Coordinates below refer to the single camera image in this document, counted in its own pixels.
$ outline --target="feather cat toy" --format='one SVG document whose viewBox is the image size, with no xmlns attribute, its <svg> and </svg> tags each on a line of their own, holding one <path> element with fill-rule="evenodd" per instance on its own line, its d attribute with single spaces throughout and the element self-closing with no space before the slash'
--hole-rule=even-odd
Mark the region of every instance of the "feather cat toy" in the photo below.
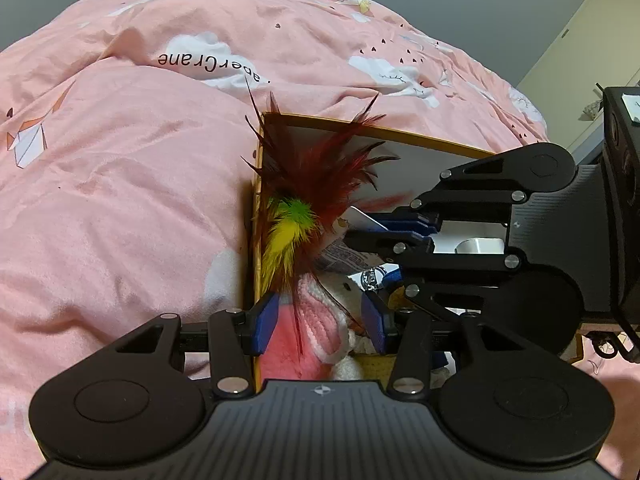
<svg viewBox="0 0 640 480">
<path fill-rule="evenodd" d="M 248 163 L 262 180 L 257 218 L 262 239 L 260 295 L 268 291 L 290 292 L 294 314 L 300 277 L 310 273 L 319 283 L 313 262 L 323 235 L 333 232 L 334 222 L 349 206 L 355 204 L 351 195 L 361 184 L 368 183 L 376 187 L 373 166 L 398 160 L 396 156 L 370 156 L 370 152 L 384 144 L 384 141 L 346 150 L 348 142 L 364 126 L 372 125 L 384 117 L 369 117 L 376 98 L 338 132 L 301 148 L 296 145 L 286 126 L 275 126 L 278 121 L 270 121 L 270 126 L 264 123 L 251 96 L 264 133 L 261 135 L 245 117 L 258 137 L 263 152 L 261 168 Z M 270 112 L 280 113 L 273 93 L 270 95 Z M 376 205 L 380 207 L 397 202 L 398 197 L 391 197 L 378 201 Z"/>
</svg>

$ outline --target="ribbed gray surface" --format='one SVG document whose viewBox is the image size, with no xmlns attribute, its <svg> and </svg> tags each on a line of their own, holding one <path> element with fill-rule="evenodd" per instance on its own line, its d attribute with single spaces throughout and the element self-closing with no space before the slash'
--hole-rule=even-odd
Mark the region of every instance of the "ribbed gray surface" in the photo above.
<svg viewBox="0 0 640 480">
<path fill-rule="evenodd" d="M 594 462 L 562 472 L 515 472 L 452 444 L 420 405 L 377 383 L 270 381 L 253 399 L 225 402 L 187 446 L 153 464 L 92 472 L 51 463 L 37 480 L 612 480 Z"/>
<path fill-rule="evenodd" d="M 578 166 L 574 181 L 553 193 L 532 193 L 511 208 L 508 246 L 532 264 L 573 278 L 587 312 L 609 312 L 609 233 L 599 166 Z"/>
</svg>

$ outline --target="pink blanket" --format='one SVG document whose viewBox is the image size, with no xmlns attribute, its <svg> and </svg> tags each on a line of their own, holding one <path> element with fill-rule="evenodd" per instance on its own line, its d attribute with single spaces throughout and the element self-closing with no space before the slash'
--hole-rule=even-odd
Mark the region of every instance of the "pink blanket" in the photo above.
<svg viewBox="0 0 640 480">
<path fill-rule="evenodd" d="M 82 0 L 0 53 L 0 477 L 51 376 L 150 317 L 239 304 L 260 104 L 500 152 L 530 102 L 369 0 Z"/>
</svg>

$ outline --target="bed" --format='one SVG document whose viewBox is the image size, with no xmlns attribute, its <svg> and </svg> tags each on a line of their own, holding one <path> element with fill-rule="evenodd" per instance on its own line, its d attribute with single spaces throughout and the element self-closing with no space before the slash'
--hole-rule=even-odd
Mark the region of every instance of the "bed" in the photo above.
<svg viewBox="0 0 640 480">
<path fill-rule="evenodd" d="M 158 313 L 241 303 L 247 84 L 343 120 L 380 93 L 382 126 L 489 152 L 546 140 L 524 95 L 371 0 L 81 0 L 0 73 L 4 480 L 42 462 L 44 381 Z"/>
</svg>

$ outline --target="door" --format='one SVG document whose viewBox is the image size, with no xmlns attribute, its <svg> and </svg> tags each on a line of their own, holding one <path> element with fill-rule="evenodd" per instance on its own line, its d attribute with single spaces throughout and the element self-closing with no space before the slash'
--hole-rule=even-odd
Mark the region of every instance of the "door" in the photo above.
<svg viewBox="0 0 640 480">
<path fill-rule="evenodd" d="M 568 148 L 591 121 L 596 83 L 625 86 L 640 68 L 640 0 L 585 0 L 563 35 L 518 85 L 544 116 L 549 139 Z"/>
</svg>

